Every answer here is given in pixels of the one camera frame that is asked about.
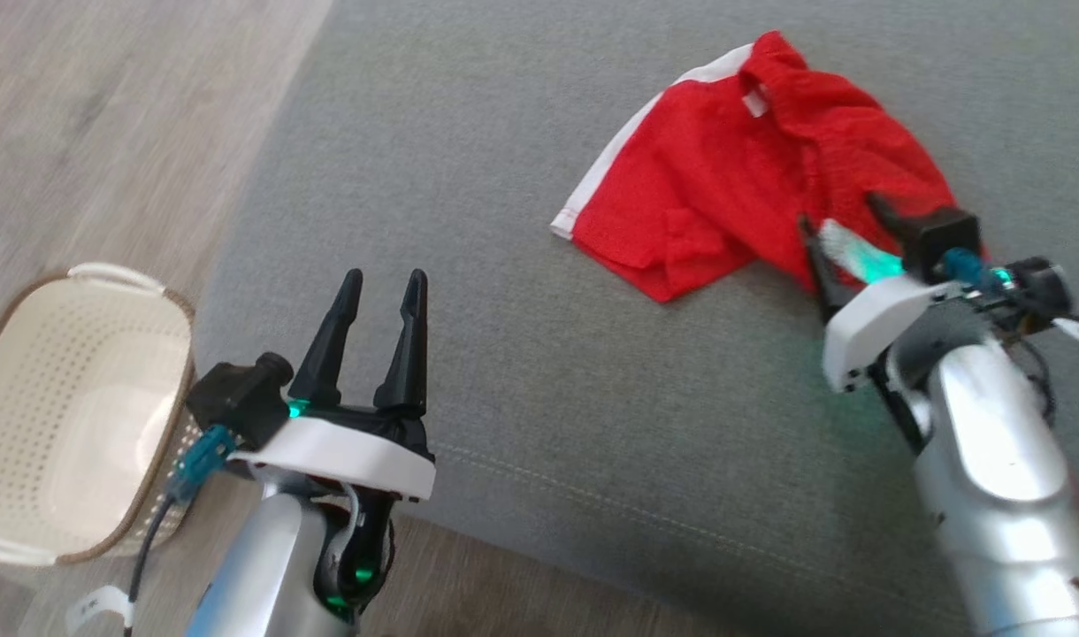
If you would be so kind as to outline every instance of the white label tag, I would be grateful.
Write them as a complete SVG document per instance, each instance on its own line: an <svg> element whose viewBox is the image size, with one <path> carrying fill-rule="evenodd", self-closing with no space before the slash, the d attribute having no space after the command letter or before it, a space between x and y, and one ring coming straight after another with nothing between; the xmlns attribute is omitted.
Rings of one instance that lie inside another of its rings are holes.
<svg viewBox="0 0 1079 637"><path fill-rule="evenodd" d="M104 611L123 615L123 628L129 628L135 623L135 606L127 600L126 593L108 584L67 608L64 613L67 634L74 635L80 626Z"/></svg>
<svg viewBox="0 0 1079 637"><path fill-rule="evenodd" d="M760 117L767 112L767 100L759 94L759 91L749 92L743 97L743 100L745 105L748 106L749 111L753 113L753 117Z"/></svg>

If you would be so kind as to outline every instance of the white stripe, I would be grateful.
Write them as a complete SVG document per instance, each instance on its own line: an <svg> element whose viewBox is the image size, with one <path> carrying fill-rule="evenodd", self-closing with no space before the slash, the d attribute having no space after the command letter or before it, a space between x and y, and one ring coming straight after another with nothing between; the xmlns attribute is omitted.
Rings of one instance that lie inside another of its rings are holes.
<svg viewBox="0 0 1079 637"><path fill-rule="evenodd" d="M677 85L682 83L682 81L702 81L702 83L709 83L710 81L721 81L726 77L733 77L751 56L751 49L753 49L751 44L733 49L730 52L723 54L718 59L709 62L709 64L702 67L686 71L684 76L677 78L673 84L669 85ZM638 126L641 125L641 122L645 120L650 110L653 110L660 98L660 93L654 95L653 100L650 100L647 105L642 106L638 112L633 113L633 117L614 135L614 138L610 140L606 148L599 155L599 159L596 159L596 162L591 164L591 168L587 171L587 174L584 174L579 185L575 187L575 190L572 190L572 195L568 198L563 209L556 216L555 221L551 221L551 226L548 226L552 233L564 239L572 238L572 230L575 228L575 221L579 218L579 213L583 213L583 208L587 207L587 203L591 201L592 196L596 196L596 191L599 190L603 178L606 177L606 173L614 165L614 159L617 158L622 148L630 140L633 132L638 130Z"/></svg>

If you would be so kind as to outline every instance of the wooden floor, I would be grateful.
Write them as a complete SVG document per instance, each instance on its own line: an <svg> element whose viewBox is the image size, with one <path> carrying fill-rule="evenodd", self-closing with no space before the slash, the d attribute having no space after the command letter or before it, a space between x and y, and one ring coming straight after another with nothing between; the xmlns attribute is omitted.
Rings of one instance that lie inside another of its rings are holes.
<svg viewBox="0 0 1079 637"><path fill-rule="evenodd" d="M112 261L197 301L228 218L330 0L0 0L0 311L33 277ZM137 635L180 635L258 500L218 477L152 553ZM701 620L399 520L368 635L724 635ZM64 634L131 560L0 567L0 635ZM120 634L103 616L83 635Z"/></svg>

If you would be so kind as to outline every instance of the green led light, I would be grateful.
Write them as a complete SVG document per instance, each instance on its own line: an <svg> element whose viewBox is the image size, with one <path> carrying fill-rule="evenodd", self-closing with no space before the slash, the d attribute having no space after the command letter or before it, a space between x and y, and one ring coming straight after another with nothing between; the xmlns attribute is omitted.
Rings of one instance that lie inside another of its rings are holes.
<svg viewBox="0 0 1079 637"><path fill-rule="evenodd" d="M288 402L288 417L289 419L298 419L308 408L308 402L305 399L290 399Z"/></svg>
<svg viewBox="0 0 1079 637"><path fill-rule="evenodd" d="M868 283L879 282L882 279L900 276L905 273L897 257L884 258L880 255L874 255L874 257L863 258L861 266L863 280Z"/></svg>
<svg viewBox="0 0 1079 637"><path fill-rule="evenodd" d="M993 267L992 273L999 279L1000 283L1003 284L1005 290L1010 290L1015 287L1015 276L1013 276L1008 270L1003 269L1003 267Z"/></svg>

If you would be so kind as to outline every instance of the blue cable connector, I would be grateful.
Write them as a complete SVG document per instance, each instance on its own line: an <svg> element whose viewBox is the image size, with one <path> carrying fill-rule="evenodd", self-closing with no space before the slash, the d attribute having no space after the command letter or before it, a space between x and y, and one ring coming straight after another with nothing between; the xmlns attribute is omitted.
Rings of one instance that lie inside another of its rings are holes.
<svg viewBox="0 0 1079 637"><path fill-rule="evenodd" d="M221 424L205 430L174 467L174 475L166 483L166 494L179 503L192 500L208 476L224 466L224 459L236 447L233 435Z"/></svg>
<svg viewBox="0 0 1079 637"><path fill-rule="evenodd" d="M956 282L975 287L983 294L1002 295L1015 289L1015 277L1003 267L988 267L980 255L964 248L952 248L941 258L944 274Z"/></svg>

